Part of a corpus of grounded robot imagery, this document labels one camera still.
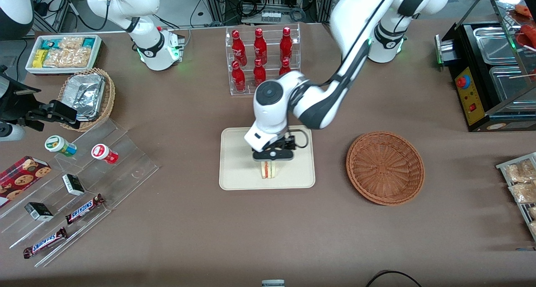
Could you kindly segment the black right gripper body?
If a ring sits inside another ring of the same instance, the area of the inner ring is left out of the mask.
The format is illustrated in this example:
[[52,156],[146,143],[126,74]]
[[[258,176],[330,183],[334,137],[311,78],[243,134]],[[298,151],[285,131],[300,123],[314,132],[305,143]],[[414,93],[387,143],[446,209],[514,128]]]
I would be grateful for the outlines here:
[[1,95],[1,120],[16,125],[42,125],[42,122],[30,119],[33,111],[40,108],[40,102],[35,99],[34,94],[41,90],[19,83],[8,77],[5,71],[6,69],[1,69],[0,72],[2,79],[8,82]]

